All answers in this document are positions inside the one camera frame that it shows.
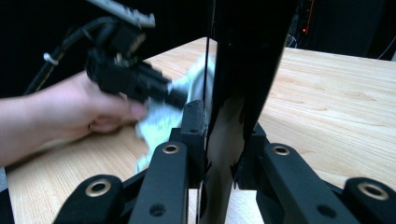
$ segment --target screw hole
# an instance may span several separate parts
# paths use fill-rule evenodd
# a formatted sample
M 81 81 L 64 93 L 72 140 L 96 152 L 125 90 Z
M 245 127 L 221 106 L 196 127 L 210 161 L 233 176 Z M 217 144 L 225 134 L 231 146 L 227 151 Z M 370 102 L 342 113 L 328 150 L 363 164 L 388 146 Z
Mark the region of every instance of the screw hole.
M 377 200 L 385 201 L 389 198 L 389 195 L 386 191 L 381 189 L 379 186 L 371 183 L 359 183 L 358 189 L 370 198 L 374 198 Z
M 323 205 L 323 204 L 318 205 L 317 209 L 320 212 L 320 214 L 323 215 L 324 217 L 335 218 L 337 216 L 335 211 L 327 205 Z
M 149 209 L 149 214 L 154 217 L 161 217 L 165 213 L 166 213 L 166 209 L 163 203 L 155 203 Z
M 179 148 L 178 148 L 178 146 L 175 146 L 175 145 L 169 145 L 169 146 L 163 148 L 163 152 L 166 154 L 174 154 L 174 153 L 177 153 L 178 151 L 179 151 Z
M 111 188 L 111 183 L 106 179 L 98 179 L 85 189 L 85 194 L 90 197 L 98 197 L 106 194 Z
M 290 154 L 290 151 L 284 147 L 274 147 L 273 151 L 275 152 L 275 154 L 280 156 L 287 156 Z
M 106 187 L 103 183 L 98 183 L 92 187 L 92 191 L 100 191 Z

